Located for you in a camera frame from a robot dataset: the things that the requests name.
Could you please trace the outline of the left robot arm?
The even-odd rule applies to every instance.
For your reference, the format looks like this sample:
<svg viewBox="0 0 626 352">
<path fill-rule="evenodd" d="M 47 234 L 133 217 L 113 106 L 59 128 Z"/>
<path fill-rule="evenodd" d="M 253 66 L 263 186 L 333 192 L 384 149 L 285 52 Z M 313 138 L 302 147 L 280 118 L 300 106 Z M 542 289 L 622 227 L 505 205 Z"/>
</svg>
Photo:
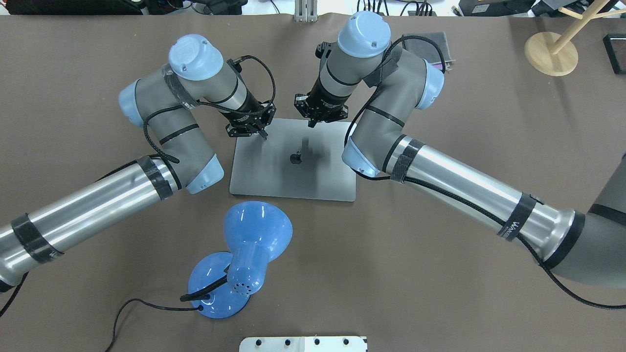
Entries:
<svg viewBox="0 0 626 352">
<path fill-rule="evenodd" d="M 215 108 L 227 120 L 230 137 L 266 138 L 276 111 L 275 79 L 270 78 L 271 97 L 257 100 L 241 76 L 247 60 L 256 57 L 225 59 L 207 38 L 185 34 L 165 64 L 125 87 L 119 108 L 142 129 L 152 154 L 3 225 L 1 291 L 17 290 L 30 270 L 179 190 L 196 194 L 219 182 L 225 172 L 193 109 Z"/>
</svg>

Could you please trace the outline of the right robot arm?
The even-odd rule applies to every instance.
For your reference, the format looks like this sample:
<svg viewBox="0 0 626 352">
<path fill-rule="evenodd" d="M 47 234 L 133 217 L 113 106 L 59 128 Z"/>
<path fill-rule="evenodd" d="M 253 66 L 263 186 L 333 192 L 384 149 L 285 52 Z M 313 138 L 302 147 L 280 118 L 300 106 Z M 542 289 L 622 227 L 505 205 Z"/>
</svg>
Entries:
<svg viewBox="0 0 626 352">
<path fill-rule="evenodd" d="M 352 138 L 366 170 L 403 170 L 508 220 L 525 193 L 541 196 L 520 234 L 561 278 L 625 287 L 625 79 L 610 71 L 592 26 L 582 62 L 562 77 L 526 61 L 523 43 L 561 21 L 409 20 L 364 13 L 358 28 L 443 30 L 456 58 L 439 98 L 415 109 L 425 65 L 402 50 L 399 69 L 366 110 Z"/>
</svg>

